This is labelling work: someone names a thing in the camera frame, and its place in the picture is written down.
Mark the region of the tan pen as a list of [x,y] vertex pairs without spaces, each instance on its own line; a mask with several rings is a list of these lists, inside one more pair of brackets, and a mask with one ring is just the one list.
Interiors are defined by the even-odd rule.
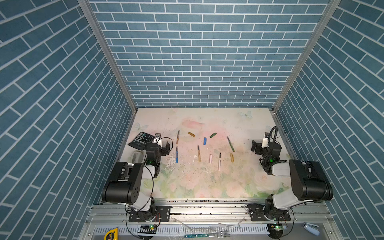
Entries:
[[198,145],[197,147],[198,147],[198,160],[199,160],[199,162],[201,162],[202,160],[201,160],[200,146]]

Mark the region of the pink pen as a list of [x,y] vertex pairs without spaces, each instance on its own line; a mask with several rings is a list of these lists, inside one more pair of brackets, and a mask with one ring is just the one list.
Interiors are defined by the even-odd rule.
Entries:
[[221,171],[221,161],[222,161],[222,153],[219,153],[218,171]]

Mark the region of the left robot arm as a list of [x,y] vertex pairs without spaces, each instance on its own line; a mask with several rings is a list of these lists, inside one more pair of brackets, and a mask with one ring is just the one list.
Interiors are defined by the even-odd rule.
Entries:
[[157,214],[155,199],[141,192],[145,178],[154,180],[161,169],[161,158],[173,149],[173,143],[150,140],[140,143],[132,141],[131,148],[144,152],[137,163],[117,162],[102,190],[102,201],[112,204],[125,204],[131,214],[138,218],[153,218]]

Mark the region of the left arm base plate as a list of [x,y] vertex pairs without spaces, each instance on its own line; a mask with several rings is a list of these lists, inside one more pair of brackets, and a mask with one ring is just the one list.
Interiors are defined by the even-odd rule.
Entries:
[[131,210],[128,213],[128,221],[130,223],[144,223],[152,222],[157,218],[157,222],[169,222],[170,220],[171,207],[170,206],[155,206],[150,207],[148,211],[134,211]]

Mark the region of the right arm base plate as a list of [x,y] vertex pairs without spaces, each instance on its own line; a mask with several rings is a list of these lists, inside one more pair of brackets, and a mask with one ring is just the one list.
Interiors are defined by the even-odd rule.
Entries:
[[246,210],[248,211],[252,222],[274,222],[277,220],[288,222],[291,220],[288,210],[278,210],[273,206],[248,204]]

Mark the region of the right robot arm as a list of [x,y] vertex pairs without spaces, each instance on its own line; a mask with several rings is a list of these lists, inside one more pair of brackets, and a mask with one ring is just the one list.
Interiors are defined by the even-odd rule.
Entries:
[[288,177],[291,187],[271,194],[264,204],[249,204],[247,211],[253,222],[290,220],[289,211],[306,203],[319,203],[333,199],[334,191],[318,162],[281,160],[281,145],[264,138],[261,143],[252,141],[251,151],[262,156],[261,165],[267,175]]

